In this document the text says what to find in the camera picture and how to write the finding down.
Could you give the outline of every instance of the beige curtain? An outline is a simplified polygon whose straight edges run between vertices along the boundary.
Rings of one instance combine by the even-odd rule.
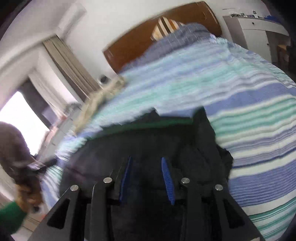
[[[45,40],[43,45],[65,79],[83,101],[89,97],[91,92],[100,89],[99,84],[58,36]]]

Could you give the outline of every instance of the white cabinet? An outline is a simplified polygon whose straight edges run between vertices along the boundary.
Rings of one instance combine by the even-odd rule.
[[[271,51],[276,49],[278,43],[268,40],[268,32],[289,36],[286,29],[275,22],[245,17],[224,16],[223,18],[234,43],[259,54],[270,63],[272,62]]]
[[[77,118],[79,115],[81,109],[77,108],[74,110],[68,118],[61,124],[59,129],[57,130],[56,134],[52,137],[49,144],[47,145],[46,149],[42,152],[42,154],[39,154],[38,157],[39,161],[46,160],[47,158],[50,158],[54,155],[56,149],[58,148],[58,145],[63,140],[64,136],[67,134],[67,132],[70,130],[70,128],[73,125],[73,120]]]

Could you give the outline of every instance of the bed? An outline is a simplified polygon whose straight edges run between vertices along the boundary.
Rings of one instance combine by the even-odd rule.
[[[155,42],[150,37],[159,17],[184,26]],[[59,197],[64,164],[102,126],[133,121],[152,108],[192,116],[204,106],[216,142],[234,158],[231,195],[266,240],[278,240],[296,213],[296,85],[221,34],[214,13],[198,2],[148,19],[110,44],[104,55],[127,86],[59,145],[59,162],[42,183],[48,206]]]

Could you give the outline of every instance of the white dresser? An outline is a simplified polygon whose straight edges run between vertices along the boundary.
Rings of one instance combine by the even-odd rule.
[[[72,127],[73,120],[75,120],[78,117],[80,111],[81,109],[77,108],[69,114],[67,119],[61,124],[55,135],[52,137],[45,150],[43,150],[41,154],[39,153],[37,159],[38,161],[42,162],[43,160],[46,160],[47,158],[51,158],[54,156],[54,153],[58,145]]]
[[[232,41],[251,50],[270,63],[276,61],[276,46],[287,44],[289,36],[279,23],[246,17],[224,16]]]

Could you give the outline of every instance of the pillow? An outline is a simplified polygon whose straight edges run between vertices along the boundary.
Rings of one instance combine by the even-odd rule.
[[[183,25],[183,23],[176,22],[175,20],[161,17],[158,19],[158,23],[152,32],[151,39],[158,41],[170,33],[173,33]]]

